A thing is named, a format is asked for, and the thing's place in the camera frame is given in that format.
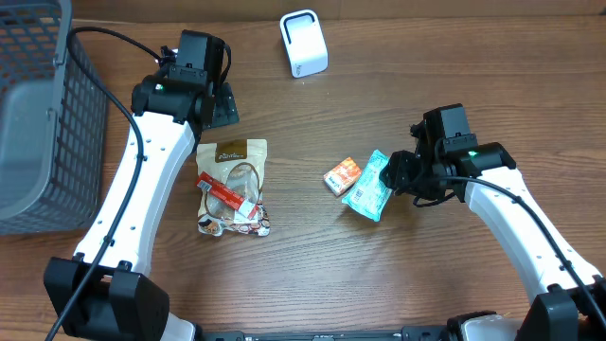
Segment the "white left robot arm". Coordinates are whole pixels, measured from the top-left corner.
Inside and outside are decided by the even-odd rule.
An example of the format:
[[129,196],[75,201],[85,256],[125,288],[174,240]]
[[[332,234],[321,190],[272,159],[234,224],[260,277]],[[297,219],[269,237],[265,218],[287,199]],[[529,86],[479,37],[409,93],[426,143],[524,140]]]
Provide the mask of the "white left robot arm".
[[104,203],[71,259],[53,258],[44,286],[57,314],[47,334],[87,340],[200,340],[202,328],[170,310],[149,278],[170,191],[206,129],[238,110],[223,78],[173,66],[134,87],[131,128]]

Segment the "red snack stick packet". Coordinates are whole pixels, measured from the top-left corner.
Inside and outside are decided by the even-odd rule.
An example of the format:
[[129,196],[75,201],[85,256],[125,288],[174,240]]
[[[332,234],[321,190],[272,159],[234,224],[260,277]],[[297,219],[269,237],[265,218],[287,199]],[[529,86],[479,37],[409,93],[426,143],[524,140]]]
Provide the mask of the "red snack stick packet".
[[258,212],[256,204],[248,201],[231,188],[228,188],[224,183],[213,178],[204,171],[198,177],[197,186],[207,194],[214,196],[226,206],[233,208],[248,220],[252,220]]

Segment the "beige brown snack pouch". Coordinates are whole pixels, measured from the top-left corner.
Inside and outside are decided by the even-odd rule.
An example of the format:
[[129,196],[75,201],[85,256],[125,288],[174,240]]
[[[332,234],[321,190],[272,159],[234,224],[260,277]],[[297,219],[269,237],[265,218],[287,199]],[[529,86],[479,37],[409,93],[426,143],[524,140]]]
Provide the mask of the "beige brown snack pouch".
[[198,177],[204,171],[258,207],[256,216],[248,220],[201,189],[197,222],[201,233],[215,237],[226,231],[258,237],[270,233],[262,191],[267,154],[264,139],[238,139],[197,147]]

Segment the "orange small snack box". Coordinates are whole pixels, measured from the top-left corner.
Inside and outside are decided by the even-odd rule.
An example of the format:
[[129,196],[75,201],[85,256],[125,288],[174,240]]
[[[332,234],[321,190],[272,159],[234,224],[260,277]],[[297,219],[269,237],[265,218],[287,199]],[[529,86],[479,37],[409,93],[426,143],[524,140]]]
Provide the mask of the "orange small snack box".
[[340,196],[360,178],[362,170],[348,157],[324,174],[323,180],[335,196]]

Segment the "teal wet wipes pack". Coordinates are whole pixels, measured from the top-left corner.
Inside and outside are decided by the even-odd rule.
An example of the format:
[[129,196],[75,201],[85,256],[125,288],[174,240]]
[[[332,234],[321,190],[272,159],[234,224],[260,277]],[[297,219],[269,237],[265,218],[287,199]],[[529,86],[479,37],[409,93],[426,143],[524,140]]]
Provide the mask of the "teal wet wipes pack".
[[360,178],[342,199],[342,203],[368,219],[378,222],[389,200],[392,190],[381,180],[381,171],[387,166],[389,158],[375,150],[370,156]]

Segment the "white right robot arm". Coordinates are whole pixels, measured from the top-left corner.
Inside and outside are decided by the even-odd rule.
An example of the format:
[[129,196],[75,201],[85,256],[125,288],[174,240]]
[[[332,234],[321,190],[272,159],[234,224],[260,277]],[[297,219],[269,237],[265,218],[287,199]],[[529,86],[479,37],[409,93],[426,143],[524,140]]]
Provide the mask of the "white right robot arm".
[[413,195],[416,206],[457,197],[487,225],[525,287],[530,308],[523,320],[495,313],[456,317],[447,324],[448,338],[604,339],[605,277],[546,217],[501,144],[420,143],[413,153],[393,153],[380,179]]

